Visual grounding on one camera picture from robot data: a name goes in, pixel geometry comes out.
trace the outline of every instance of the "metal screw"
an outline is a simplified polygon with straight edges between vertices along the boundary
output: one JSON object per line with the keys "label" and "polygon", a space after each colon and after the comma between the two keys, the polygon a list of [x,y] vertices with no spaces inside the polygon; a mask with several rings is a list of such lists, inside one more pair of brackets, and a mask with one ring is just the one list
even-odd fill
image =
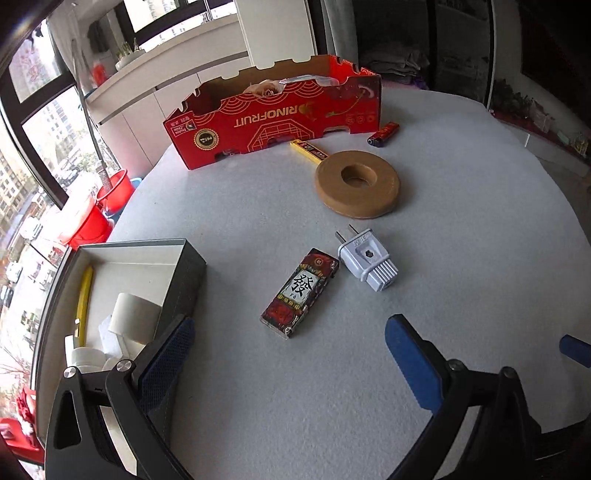
{"label": "metal screw", "polygon": [[461,360],[457,360],[455,358],[448,360],[447,364],[449,365],[449,368],[451,368],[454,372],[466,369],[466,365],[464,365]]}
{"label": "metal screw", "polygon": [[131,360],[122,360],[117,364],[117,370],[119,372],[127,372],[131,368]]}
{"label": "metal screw", "polygon": [[76,369],[74,367],[68,367],[64,370],[64,377],[71,378],[76,375]]}
{"label": "metal screw", "polygon": [[507,378],[516,378],[517,372],[511,367],[503,367],[503,375],[505,375]]}

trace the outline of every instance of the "windowsill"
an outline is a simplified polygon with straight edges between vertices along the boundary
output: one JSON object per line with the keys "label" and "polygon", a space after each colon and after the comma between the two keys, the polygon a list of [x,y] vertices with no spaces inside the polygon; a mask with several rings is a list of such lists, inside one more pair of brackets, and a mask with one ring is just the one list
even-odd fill
{"label": "windowsill", "polygon": [[125,76],[129,75],[131,72],[141,67],[143,64],[149,62],[150,60],[153,60],[159,55],[162,55],[171,48],[174,48],[187,40],[191,40],[192,38],[205,34],[211,30],[232,24],[234,22],[238,22],[238,15],[228,15],[226,17],[217,18],[215,20],[206,22],[202,25],[199,25],[198,27],[183,32],[180,35],[171,38],[170,40],[167,40],[166,42],[162,43],[162,45],[159,45],[153,48],[152,50],[144,53],[140,58],[135,59],[129,65],[126,65],[120,71],[115,73],[111,78],[109,78],[105,83],[103,83],[100,87],[98,87],[94,92],[92,92],[88,96],[88,98],[86,99],[87,103],[91,105],[98,97],[100,97],[103,93],[105,93],[110,87],[115,85],[117,82],[125,78]]}

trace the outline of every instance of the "table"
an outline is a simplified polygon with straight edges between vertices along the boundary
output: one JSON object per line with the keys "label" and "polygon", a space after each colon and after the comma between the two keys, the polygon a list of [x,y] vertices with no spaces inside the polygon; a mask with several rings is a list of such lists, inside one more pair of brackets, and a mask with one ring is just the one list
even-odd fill
{"label": "table", "polygon": [[446,358],[514,367],[544,431],[591,410],[591,375],[558,351],[566,333],[591,340],[591,247],[559,188],[481,104],[405,89],[382,103],[382,122],[402,125],[386,147],[345,132],[313,143],[396,168],[397,209],[352,223],[400,274],[375,293],[343,266],[288,341],[259,315],[310,248],[336,254],[350,219],[287,144],[194,171],[171,147],[113,231],[186,237],[207,261],[171,444],[195,478],[386,478],[430,418],[385,345],[395,313]]}

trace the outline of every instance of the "floor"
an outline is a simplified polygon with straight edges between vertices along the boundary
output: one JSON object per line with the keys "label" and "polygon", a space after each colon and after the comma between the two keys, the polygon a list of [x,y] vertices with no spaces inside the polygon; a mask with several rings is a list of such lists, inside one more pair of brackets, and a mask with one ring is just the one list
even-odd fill
{"label": "floor", "polygon": [[538,160],[569,201],[591,244],[591,186],[588,181],[555,163]]}

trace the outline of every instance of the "red cardboard box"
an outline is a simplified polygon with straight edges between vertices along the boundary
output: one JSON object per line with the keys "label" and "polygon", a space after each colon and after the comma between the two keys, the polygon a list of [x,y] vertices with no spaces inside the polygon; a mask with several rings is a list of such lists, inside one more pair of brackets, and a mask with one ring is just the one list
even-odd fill
{"label": "red cardboard box", "polygon": [[[288,83],[281,93],[258,98],[243,93],[263,80],[311,74],[333,77],[339,85],[315,80]],[[164,127],[190,170],[214,163],[224,155],[248,153],[280,141],[310,140],[325,132],[350,133],[379,128],[381,78],[340,60],[319,55],[309,61],[276,62],[269,69],[241,70],[230,79],[202,84],[164,121]]]}

